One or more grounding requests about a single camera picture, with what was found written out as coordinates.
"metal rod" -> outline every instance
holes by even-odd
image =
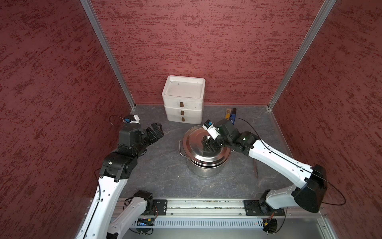
[[[273,97],[268,104],[269,109],[272,109],[275,106],[277,100],[281,96],[281,93],[287,86],[290,78],[292,77],[297,66],[300,64],[301,60],[303,59],[306,51],[309,49],[309,46],[312,44],[314,38],[316,37],[318,31],[320,30],[322,24],[324,23],[326,17],[329,15],[329,12],[332,10],[335,3],[336,3],[336,0],[325,0],[324,3],[322,4],[320,10],[317,13],[316,18],[314,19],[311,27],[309,28],[308,33],[306,34],[300,48],[298,49],[295,58],[290,64],[289,69],[286,71],[280,84],[278,85],[277,90],[273,94]]]
[[[99,20],[97,18],[97,15],[96,15],[96,12],[93,8],[93,5],[92,5],[90,0],[80,0],[80,2],[81,2],[82,7],[84,8],[84,10],[86,12],[86,15],[87,15],[91,25],[93,26],[95,34],[97,35],[98,40],[101,43],[102,48],[105,51],[105,54],[106,54],[106,56],[110,62],[110,65],[112,66],[112,69],[115,73],[115,76],[117,77],[117,79],[121,85],[123,93],[125,94],[128,102],[130,104],[132,112],[134,112],[136,104],[134,102],[133,96],[131,95],[129,88],[127,87],[125,78],[122,75],[121,69],[118,66],[117,60],[115,59],[113,51],[109,45],[109,42],[106,39],[105,33],[102,30],[101,24],[99,23]]]

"red textured wall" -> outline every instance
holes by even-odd
[[[129,106],[78,0],[2,1],[0,237],[73,238]]]
[[[337,0],[274,107],[294,157],[345,194],[324,205],[340,238],[382,238],[381,56],[382,1]]]
[[[266,105],[323,0],[92,2],[138,104],[182,75],[206,79],[206,104]]]

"stacked white containers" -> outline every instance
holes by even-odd
[[[175,122],[200,124],[202,122],[204,88],[203,78],[167,77],[162,92],[167,119]]]

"black cable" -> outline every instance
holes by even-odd
[[[101,169],[101,168],[99,168],[99,169],[96,169],[96,170],[94,171],[94,176],[95,176],[95,178],[97,179],[97,183],[98,183],[98,189],[99,189],[99,194],[98,194],[98,201],[97,201],[97,205],[95,206],[95,209],[94,209],[94,211],[93,211],[92,217],[90,218],[89,224],[87,225],[87,228],[86,228],[86,231],[85,231],[85,233],[84,233],[84,237],[83,237],[83,239],[85,239],[85,236],[86,236],[87,230],[89,229],[90,223],[92,222],[92,219],[93,219],[94,213],[96,212],[96,210],[97,210],[97,207],[98,207],[98,204],[99,204],[99,201],[100,201],[100,199],[101,199],[101,186],[99,185],[98,177],[97,177],[97,175],[96,175],[96,172],[97,172],[98,170],[100,170],[100,169]]]
[[[140,156],[145,155],[146,152],[147,152],[147,148],[144,149],[143,153]]]
[[[145,235],[151,235],[153,232],[154,232],[154,229],[153,228],[150,228],[151,229],[151,233],[147,233],[147,232],[137,232],[137,231],[133,231],[131,228],[129,228],[129,230],[131,230],[132,232],[136,233],[136,234],[145,234]]]
[[[126,202],[127,202],[128,200],[130,200],[130,202],[129,202],[129,204],[130,204],[132,199],[133,199],[133,197],[126,198],[125,202],[123,203],[123,209],[122,209],[122,211],[125,209],[125,206],[128,206],[128,204],[126,204]]]
[[[154,207],[157,209],[157,215],[155,215]],[[157,206],[154,205],[149,213],[147,213],[147,214],[142,214],[142,215],[143,215],[143,216],[146,216],[146,215],[150,214],[151,212],[153,212],[152,215],[154,216],[154,220],[153,220],[152,222],[154,223],[155,219],[157,219],[158,214],[159,214],[159,211],[158,211]],[[151,234],[154,232],[154,229],[153,229],[152,227],[151,227],[150,229],[152,230],[150,234],[147,234],[146,232],[143,232],[143,234],[145,234],[145,235],[151,235]]]
[[[114,125],[114,124],[112,123],[112,121],[110,120],[112,116],[117,116],[117,117],[121,118],[121,119],[122,119],[122,122],[125,120],[124,118],[122,118],[122,117],[119,116],[119,115],[116,115],[116,114],[110,115],[110,117],[109,117],[109,122],[110,122],[110,124],[112,124],[112,126],[115,126],[115,127],[119,127],[120,125],[118,126],[118,125]]]
[[[283,227],[285,219],[287,218],[287,211],[288,211],[288,207],[286,207],[286,210],[285,210],[285,216],[284,216],[283,223],[281,224],[280,228],[277,231],[275,231],[273,234],[278,233],[278,231]]]
[[[242,118],[238,118],[238,117],[235,117],[235,118],[247,122],[247,124],[250,125],[250,127],[253,129],[253,131],[255,131],[255,133],[256,133],[257,136],[259,137],[259,139],[260,139],[261,143],[264,145],[264,147],[266,147],[270,152],[276,154],[277,156],[279,156],[280,158],[282,158],[282,159],[284,159],[284,160],[287,160],[286,158],[284,158],[283,156],[279,155],[278,153],[276,153],[276,152],[270,150],[270,149],[264,144],[263,140],[260,138],[260,136],[259,136],[259,134],[257,133],[257,131],[255,130],[255,128],[253,128],[253,126],[252,126],[248,121],[246,121],[246,120],[244,120],[244,119],[242,119]],[[308,172],[308,173],[310,173],[310,174],[313,174],[313,175],[315,175],[316,177],[318,177],[318,178],[320,178],[320,179],[326,181],[326,182],[327,182],[328,184],[330,184],[335,190],[337,190],[337,191],[341,194],[341,196],[342,196],[342,198],[343,198],[343,203],[339,203],[339,204],[335,204],[335,203],[326,203],[326,202],[321,202],[321,203],[329,204],[329,205],[334,205],[334,206],[342,206],[342,205],[344,205],[344,204],[346,203],[346,198],[345,198],[345,196],[343,195],[343,193],[342,193],[338,188],[336,188],[332,183],[330,183],[328,180],[326,180],[326,179],[324,179],[324,178],[322,178],[322,177],[320,177],[320,176],[318,176],[318,175],[316,175],[316,174],[314,174],[314,173],[312,173],[312,172],[309,172],[308,170],[302,168],[301,166],[298,166],[297,164],[295,164],[295,163],[293,163],[293,162],[291,162],[291,161],[289,161],[289,160],[287,160],[287,161],[290,162],[291,164],[295,165],[296,167],[298,167],[298,168],[300,168],[300,169],[302,169],[302,170],[305,170],[306,172]]]

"gray work surface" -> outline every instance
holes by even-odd
[[[213,123],[225,118],[226,108],[231,106],[204,106],[202,123]],[[275,149],[286,153],[285,142],[278,134],[271,114],[263,106],[238,106],[237,117],[243,118],[257,130],[260,137]],[[164,137],[147,148],[138,158],[121,197],[131,197],[138,190],[153,193],[155,198],[258,198],[267,189],[280,189],[292,185],[283,175],[264,163],[257,161],[259,178],[255,178],[252,158],[232,152],[223,170],[210,178],[193,174],[186,165],[186,158],[179,154],[179,140],[193,124],[168,121],[163,106],[137,106],[134,114],[142,128],[152,123],[163,125]],[[252,131],[250,126],[236,119],[240,132]]]

